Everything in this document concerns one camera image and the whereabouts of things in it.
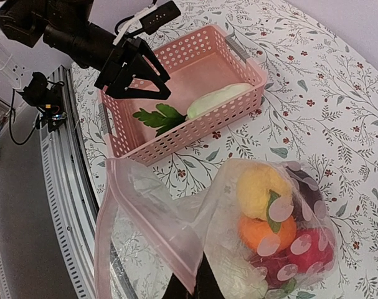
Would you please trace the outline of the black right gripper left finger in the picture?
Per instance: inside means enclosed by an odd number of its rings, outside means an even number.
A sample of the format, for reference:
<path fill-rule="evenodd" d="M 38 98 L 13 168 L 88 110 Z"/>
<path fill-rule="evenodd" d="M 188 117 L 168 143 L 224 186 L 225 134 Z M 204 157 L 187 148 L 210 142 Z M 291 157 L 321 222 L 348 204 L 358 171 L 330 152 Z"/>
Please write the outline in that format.
<path fill-rule="evenodd" d="M 180 280 L 172 274 L 165 291 L 165 299 L 190 299 L 192 295 L 186 290 Z"/>

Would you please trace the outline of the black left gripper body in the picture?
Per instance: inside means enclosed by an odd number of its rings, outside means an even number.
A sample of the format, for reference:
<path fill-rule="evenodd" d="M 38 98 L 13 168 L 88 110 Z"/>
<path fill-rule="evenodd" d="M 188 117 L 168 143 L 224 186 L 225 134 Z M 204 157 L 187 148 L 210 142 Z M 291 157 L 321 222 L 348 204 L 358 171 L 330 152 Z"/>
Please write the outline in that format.
<path fill-rule="evenodd" d="M 43 35 L 47 45 L 67 54 L 81 68 L 99 70 L 95 86 L 100 90 L 106 88 L 107 95 L 144 98 L 145 91 L 131 88 L 130 84 L 145 71 L 145 41 L 128 37 L 113 45 L 114 38 L 111 32 L 93 23 L 73 29 L 58 29 L 48 24 Z"/>

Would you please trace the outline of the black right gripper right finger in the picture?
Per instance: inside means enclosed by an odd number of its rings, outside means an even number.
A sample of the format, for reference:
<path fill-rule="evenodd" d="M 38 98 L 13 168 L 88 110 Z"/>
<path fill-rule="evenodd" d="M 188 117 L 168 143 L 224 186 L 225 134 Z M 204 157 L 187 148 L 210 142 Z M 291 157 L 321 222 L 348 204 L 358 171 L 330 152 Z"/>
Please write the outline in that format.
<path fill-rule="evenodd" d="M 195 299 L 224 299 L 205 254 L 196 276 Z"/>

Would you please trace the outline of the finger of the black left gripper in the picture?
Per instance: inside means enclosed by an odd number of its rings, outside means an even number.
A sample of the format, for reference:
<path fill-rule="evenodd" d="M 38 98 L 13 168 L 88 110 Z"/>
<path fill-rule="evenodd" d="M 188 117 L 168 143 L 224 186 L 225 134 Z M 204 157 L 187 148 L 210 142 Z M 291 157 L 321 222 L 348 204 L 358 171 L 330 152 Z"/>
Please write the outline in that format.
<path fill-rule="evenodd" d="M 155 75 L 154 77 L 146 79 L 152 81 L 152 83 L 158 88 L 158 91 L 130 87 L 130 84 L 135 79 L 137 79 L 136 75 L 116 79 L 116 81 L 112 83 L 112 97 L 115 99 L 145 98 L 150 100 L 167 100 L 171 95 L 170 89 L 168 89 L 165 84 L 170 79 L 169 75 Z"/>
<path fill-rule="evenodd" d="M 170 76 L 143 39 L 132 39 L 134 59 L 131 65 L 132 77 L 152 82 L 167 82 Z"/>

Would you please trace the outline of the pale ridged gourd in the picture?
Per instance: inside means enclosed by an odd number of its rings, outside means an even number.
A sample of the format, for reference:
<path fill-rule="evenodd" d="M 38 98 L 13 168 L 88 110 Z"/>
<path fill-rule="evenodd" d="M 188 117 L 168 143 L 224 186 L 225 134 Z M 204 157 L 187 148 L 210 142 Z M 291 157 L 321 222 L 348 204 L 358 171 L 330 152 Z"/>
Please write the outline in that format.
<path fill-rule="evenodd" d="M 225 298 L 264 298 L 267 268 L 255 267 L 223 246 L 206 249 L 206 256 Z"/>

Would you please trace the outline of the pink plastic basket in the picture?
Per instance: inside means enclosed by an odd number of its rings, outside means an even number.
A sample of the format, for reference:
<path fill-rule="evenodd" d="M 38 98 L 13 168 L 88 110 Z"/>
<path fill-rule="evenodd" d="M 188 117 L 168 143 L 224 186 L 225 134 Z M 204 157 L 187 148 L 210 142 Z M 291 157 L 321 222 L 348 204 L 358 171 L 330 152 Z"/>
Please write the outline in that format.
<path fill-rule="evenodd" d="M 217 25 L 192 31 L 154 53 L 170 76 L 166 85 L 171 95 L 164 103 L 183 115 L 194 100 L 207 93 L 235 83 L 249 83 L 251 87 L 160 136 L 133 117 L 141 108 L 155 111 L 159 101 L 116 100 L 100 91 L 103 135 L 112 158 L 130 158 L 149 166 L 261 105 L 266 72 Z"/>

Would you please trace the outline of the white eggplant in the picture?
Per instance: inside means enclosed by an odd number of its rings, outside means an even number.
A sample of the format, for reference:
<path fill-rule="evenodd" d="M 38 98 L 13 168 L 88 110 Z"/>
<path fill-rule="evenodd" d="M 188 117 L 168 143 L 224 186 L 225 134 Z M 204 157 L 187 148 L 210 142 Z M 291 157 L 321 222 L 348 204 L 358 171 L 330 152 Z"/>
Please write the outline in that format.
<path fill-rule="evenodd" d="M 191 120 L 196 118 L 207 110 L 210 110 L 221 103 L 224 103 L 228 99 L 246 92 L 252 87 L 253 86 L 249 83 L 235 83 L 207 93 L 191 103 L 187 109 L 187 119 Z"/>

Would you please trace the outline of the orange tangerine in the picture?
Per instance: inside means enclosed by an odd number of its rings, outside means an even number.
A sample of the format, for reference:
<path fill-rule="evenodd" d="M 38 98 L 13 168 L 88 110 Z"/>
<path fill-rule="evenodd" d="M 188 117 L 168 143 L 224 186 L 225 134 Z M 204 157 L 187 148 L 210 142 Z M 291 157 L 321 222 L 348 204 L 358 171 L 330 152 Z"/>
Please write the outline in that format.
<path fill-rule="evenodd" d="M 277 252 L 281 252 L 291 245 L 296 237 L 296 231 L 297 227 L 293 216 L 282 222 L 280 230 L 277 232 L 281 241 Z M 244 214 L 240 216 L 238 232 L 241 241 L 254 252 L 257 251 L 261 240 L 273 233 L 267 221 L 251 219 Z"/>

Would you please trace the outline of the red pomegranate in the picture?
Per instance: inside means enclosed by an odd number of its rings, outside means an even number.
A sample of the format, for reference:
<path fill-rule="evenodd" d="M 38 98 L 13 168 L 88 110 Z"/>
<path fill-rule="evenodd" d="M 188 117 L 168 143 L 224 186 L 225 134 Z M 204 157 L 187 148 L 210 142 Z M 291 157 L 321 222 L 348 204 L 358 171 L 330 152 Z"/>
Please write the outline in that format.
<path fill-rule="evenodd" d="M 254 255 L 250 264 L 267 270 L 265 280 L 269 289 L 278 289 L 298 273 L 298 266 L 291 263 L 285 250 L 268 257 Z"/>

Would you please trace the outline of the clear zip top bag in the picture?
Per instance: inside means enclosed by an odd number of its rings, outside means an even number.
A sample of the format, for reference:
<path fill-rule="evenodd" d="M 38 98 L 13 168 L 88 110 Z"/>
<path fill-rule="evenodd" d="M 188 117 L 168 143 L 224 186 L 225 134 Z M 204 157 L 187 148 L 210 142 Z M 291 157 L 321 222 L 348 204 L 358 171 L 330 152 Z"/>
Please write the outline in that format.
<path fill-rule="evenodd" d="M 268 286 L 264 298 L 284 298 L 330 276 L 338 255 L 325 201 L 317 201 L 312 213 L 300 196 L 298 183 L 285 168 L 305 171 L 302 163 L 228 159 L 205 190 L 173 199 L 166 185 L 145 165 L 110 158 L 106 161 L 106 192 L 95 234 L 97 298 L 115 298 L 118 293 L 127 298 L 165 298 L 172 274 L 193 298 L 206 249 L 220 245 L 248 262 L 254 255 L 273 255 L 280 244 L 276 234 L 264 237 L 254 252 L 241 241 L 238 232 L 244 213 L 236 198 L 236 183 L 247 168 L 256 164 L 275 168 L 291 184 L 292 194 L 303 202 L 305 220 L 296 221 L 297 232 L 321 229 L 334 250 L 333 261 L 320 273 L 297 273 L 281 288 Z"/>

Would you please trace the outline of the red apple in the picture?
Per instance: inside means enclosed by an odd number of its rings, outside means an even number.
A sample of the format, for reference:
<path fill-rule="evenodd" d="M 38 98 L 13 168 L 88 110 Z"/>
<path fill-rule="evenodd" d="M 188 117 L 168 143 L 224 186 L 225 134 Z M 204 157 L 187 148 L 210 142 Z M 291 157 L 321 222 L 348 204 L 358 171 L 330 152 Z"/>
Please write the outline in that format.
<path fill-rule="evenodd" d="M 321 229 L 299 230 L 286 254 L 298 273 L 320 273 L 334 258 L 333 247 Z"/>

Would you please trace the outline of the yellow peach fruit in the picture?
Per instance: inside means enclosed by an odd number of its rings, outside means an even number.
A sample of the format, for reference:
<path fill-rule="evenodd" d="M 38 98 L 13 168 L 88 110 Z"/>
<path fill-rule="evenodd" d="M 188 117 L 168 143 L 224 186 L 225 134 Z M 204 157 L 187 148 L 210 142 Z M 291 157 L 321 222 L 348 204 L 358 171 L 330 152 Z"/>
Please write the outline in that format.
<path fill-rule="evenodd" d="M 247 168 L 236 183 L 236 198 L 241 211 L 251 219 L 267 219 L 270 191 L 291 197 L 292 187 L 275 168 L 256 164 Z"/>

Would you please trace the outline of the dark purple fruit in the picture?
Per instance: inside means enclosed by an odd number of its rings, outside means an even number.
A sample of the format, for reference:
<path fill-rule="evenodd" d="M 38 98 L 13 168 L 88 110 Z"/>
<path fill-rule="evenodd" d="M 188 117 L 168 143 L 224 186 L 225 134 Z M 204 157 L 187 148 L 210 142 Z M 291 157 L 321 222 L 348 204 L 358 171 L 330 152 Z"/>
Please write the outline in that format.
<path fill-rule="evenodd" d="M 307 172 L 303 170 L 292 170 L 288 166 L 285 167 L 286 171 L 288 172 L 291 179 L 294 180 L 295 183 L 298 183 L 298 189 L 300 196 L 305 200 L 305 203 L 311 209 L 312 213 L 314 213 L 314 205 L 317 201 L 322 201 L 323 197 L 319 190 L 319 187 L 310 187 L 309 183 L 314 183 L 314 179 L 310 176 Z M 293 210 L 293 217 L 295 221 L 304 221 L 305 218 L 303 217 L 302 211 L 302 201 L 298 199 L 293 194 L 293 201 L 294 201 L 294 210 Z"/>

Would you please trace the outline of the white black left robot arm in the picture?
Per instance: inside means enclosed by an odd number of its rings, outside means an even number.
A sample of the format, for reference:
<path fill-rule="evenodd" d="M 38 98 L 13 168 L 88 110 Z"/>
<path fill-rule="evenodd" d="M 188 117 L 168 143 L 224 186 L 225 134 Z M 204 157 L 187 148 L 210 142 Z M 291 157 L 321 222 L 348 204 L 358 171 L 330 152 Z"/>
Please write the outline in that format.
<path fill-rule="evenodd" d="M 6 1 L 0 29 L 10 40 L 33 47 L 45 44 L 68 55 L 81 68 L 99 71 L 96 88 L 115 99 L 166 100 L 169 74 L 146 41 L 89 22 L 92 1 Z"/>

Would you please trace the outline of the floral patterned table mat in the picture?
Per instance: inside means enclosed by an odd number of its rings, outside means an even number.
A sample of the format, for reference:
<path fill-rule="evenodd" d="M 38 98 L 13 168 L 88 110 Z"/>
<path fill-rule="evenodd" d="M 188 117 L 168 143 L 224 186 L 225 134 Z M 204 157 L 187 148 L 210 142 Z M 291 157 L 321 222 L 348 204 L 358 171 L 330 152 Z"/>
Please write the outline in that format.
<path fill-rule="evenodd" d="M 261 107 L 162 159 L 175 198 L 209 186 L 229 157 L 298 159 L 321 188 L 338 242 L 333 275 L 294 298 L 378 298 L 378 71 L 286 1 L 179 1 L 152 46 L 217 24 L 268 72 Z"/>

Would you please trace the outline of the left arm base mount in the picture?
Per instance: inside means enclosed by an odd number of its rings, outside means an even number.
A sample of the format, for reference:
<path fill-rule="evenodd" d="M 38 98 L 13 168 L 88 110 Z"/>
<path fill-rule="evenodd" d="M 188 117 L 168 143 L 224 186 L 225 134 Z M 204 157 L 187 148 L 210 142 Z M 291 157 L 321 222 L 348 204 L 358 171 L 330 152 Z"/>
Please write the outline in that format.
<path fill-rule="evenodd" d="M 44 125 L 47 125 L 47 130 L 51 133 L 66 121 L 67 112 L 65 111 L 62 95 L 64 86 L 64 81 L 53 82 L 43 73 L 34 72 L 31 81 L 22 91 L 17 91 L 15 88 L 12 89 L 8 128 L 9 136 L 15 145 L 25 145 L 35 130 Z M 29 106 L 39 111 L 39 116 L 35 119 L 32 129 L 24 141 L 17 141 L 12 134 L 12 116 L 16 115 L 13 112 L 16 94 L 19 94 Z"/>

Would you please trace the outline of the aluminium front rail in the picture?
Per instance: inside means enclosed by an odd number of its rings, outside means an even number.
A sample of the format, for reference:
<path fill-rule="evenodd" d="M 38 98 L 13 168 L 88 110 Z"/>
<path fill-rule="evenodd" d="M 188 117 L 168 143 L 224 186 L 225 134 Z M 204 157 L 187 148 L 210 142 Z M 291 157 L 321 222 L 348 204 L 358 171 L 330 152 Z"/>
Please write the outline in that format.
<path fill-rule="evenodd" d="M 18 109 L 0 136 L 0 298 L 94 298 L 98 212 L 85 165 L 72 72 L 63 81 L 67 119 L 32 131 L 38 113 Z"/>

